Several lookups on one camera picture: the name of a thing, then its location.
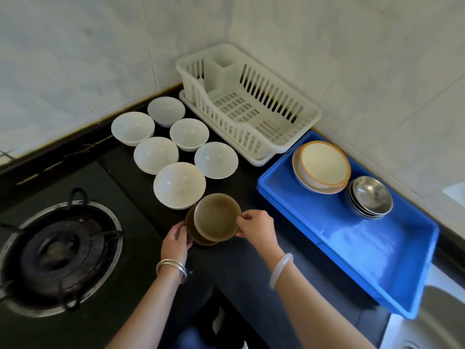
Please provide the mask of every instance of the bangle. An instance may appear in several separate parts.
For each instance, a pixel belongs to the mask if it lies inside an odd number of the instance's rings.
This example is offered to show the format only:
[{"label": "bangle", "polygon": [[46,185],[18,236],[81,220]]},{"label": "bangle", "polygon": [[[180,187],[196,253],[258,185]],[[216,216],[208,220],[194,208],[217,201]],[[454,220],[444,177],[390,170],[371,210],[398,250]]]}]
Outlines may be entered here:
[{"label": "bangle", "polygon": [[184,283],[184,282],[186,281],[186,279],[187,279],[187,272],[186,272],[186,269],[184,268],[184,266],[183,266],[181,263],[179,263],[178,261],[171,260],[171,259],[169,259],[169,258],[167,258],[167,259],[165,259],[165,260],[161,260],[160,262],[158,262],[157,268],[156,268],[156,270],[157,270],[157,276],[158,276],[158,274],[159,274],[159,272],[160,272],[160,267],[161,267],[162,265],[164,265],[164,264],[169,264],[170,266],[176,267],[178,270],[181,271],[181,273],[182,273],[182,280],[181,280],[181,283],[180,283],[180,284],[182,284],[182,283]]},{"label": "bangle", "polygon": [[271,278],[270,278],[270,289],[271,290],[274,290],[274,288],[276,287],[276,282],[278,281],[279,275],[283,271],[288,261],[291,261],[291,262],[294,261],[294,256],[292,256],[292,254],[285,254],[283,258],[281,258],[281,260],[276,265],[276,268],[274,269],[273,274],[271,274]]}]

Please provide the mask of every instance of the white plastic dish rack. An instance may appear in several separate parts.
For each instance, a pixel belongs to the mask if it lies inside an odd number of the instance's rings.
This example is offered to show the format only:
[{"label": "white plastic dish rack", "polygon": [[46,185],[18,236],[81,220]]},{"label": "white plastic dish rack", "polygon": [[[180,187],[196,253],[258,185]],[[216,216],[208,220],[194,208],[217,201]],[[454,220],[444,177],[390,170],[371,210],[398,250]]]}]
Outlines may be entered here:
[{"label": "white plastic dish rack", "polygon": [[220,44],[180,58],[180,99],[251,164],[286,152],[321,109],[235,46]]}]

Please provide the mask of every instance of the blue plastic tray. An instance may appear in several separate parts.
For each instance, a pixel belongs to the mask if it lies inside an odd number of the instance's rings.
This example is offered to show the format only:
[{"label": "blue plastic tray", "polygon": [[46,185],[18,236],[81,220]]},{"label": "blue plastic tray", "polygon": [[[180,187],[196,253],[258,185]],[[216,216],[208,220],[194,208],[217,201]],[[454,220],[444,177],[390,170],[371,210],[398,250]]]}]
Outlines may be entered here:
[{"label": "blue plastic tray", "polygon": [[[297,182],[292,154],[302,144],[325,140],[310,131],[259,179],[265,199],[313,241],[380,305],[403,317],[416,317],[438,225],[390,188],[394,208],[379,220],[355,215],[343,193],[324,195]],[[373,176],[352,158],[351,179]]]}]

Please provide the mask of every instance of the human hand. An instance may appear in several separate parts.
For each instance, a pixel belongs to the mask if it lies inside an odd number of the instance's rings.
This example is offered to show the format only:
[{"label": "human hand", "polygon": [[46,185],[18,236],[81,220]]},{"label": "human hand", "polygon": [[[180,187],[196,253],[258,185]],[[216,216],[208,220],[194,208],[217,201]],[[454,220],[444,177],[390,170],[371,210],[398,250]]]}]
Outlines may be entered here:
[{"label": "human hand", "polygon": [[168,231],[163,244],[161,245],[161,259],[171,259],[178,261],[183,266],[186,265],[187,250],[192,246],[192,240],[187,236],[187,229],[184,221],[173,225]]},{"label": "human hand", "polygon": [[236,222],[240,227],[237,236],[246,237],[262,257],[269,251],[281,250],[276,240],[273,218],[266,211],[245,211],[237,217]]}]

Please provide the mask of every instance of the sink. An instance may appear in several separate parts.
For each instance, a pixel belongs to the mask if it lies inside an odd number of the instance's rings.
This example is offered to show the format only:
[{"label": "sink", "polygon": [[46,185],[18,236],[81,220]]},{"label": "sink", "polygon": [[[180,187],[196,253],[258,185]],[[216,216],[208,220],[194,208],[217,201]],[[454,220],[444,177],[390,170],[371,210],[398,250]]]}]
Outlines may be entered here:
[{"label": "sink", "polygon": [[391,315],[380,349],[465,349],[465,289],[431,265],[417,318]]}]

